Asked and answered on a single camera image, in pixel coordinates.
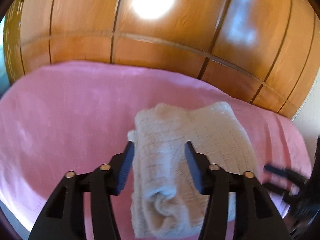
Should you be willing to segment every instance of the pink surface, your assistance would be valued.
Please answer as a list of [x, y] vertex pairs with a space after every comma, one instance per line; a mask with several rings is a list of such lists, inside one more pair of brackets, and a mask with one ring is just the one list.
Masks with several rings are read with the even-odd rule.
[[[138, 111], [158, 103], [196, 109], [218, 101], [231, 105], [247, 131], [258, 158], [260, 180], [266, 179], [262, 168], [267, 162], [310, 175], [302, 136], [282, 116], [182, 74], [66, 62], [21, 78], [0, 101], [0, 199], [31, 230], [66, 171], [93, 171], [123, 151]], [[134, 239], [132, 183], [130, 174], [125, 190], [112, 198], [123, 240]]]

